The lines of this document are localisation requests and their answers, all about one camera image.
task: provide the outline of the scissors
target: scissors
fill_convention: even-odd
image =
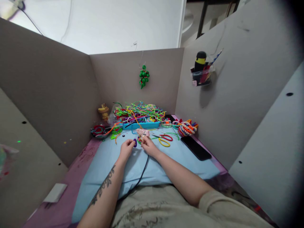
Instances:
[[[157,137],[158,138],[158,141],[161,145],[163,145],[164,147],[169,147],[170,146],[170,143],[168,143],[167,141],[165,140],[168,140],[168,141],[173,141],[173,138],[169,135],[154,135],[153,136]]]

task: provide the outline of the pink glue gun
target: pink glue gun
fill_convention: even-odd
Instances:
[[[137,128],[137,129],[136,129],[136,132],[137,132],[137,134],[138,134],[140,137],[143,137],[143,136],[150,136],[150,131],[149,131],[149,130]]]

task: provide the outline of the forearm tattoo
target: forearm tattoo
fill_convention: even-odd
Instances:
[[[114,167],[115,165],[112,167],[112,169],[110,170],[109,174],[107,175],[107,177],[105,178],[105,180],[102,182],[101,186],[99,187],[99,189],[97,190],[95,196],[93,197],[92,201],[90,202],[88,209],[91,205],[95,205],[96,201],[97,201],[97,195],[99,196],[99,198],[101,197],[102,194],[102,189],[105,188],[105,186],[107,186],[107,188],[109,187],[110,184],[112,184],[110,178],[112,177],[112,174],[114,173]]]

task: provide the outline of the wrist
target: wrist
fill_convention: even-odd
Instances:
[[[161,160],[162,156],[164,155],[164,153],[162,151],[160,151],[159,149],[157,149],[157,152],[155,153],[155,160],[159,161]]]
[[[128,158],[123,157],[123,156],[120,155],[120,156],[118,157],[117,161],[115,162],[115,164],[116,164],[117,166],[125,167],[127,161],[128,161]]]

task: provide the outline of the shirt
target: shirt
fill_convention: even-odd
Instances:
[[[243,204],[217,191],[207,192],[198,208],[172,185],[140,186],[115,209],[111,227],[272,227]]]

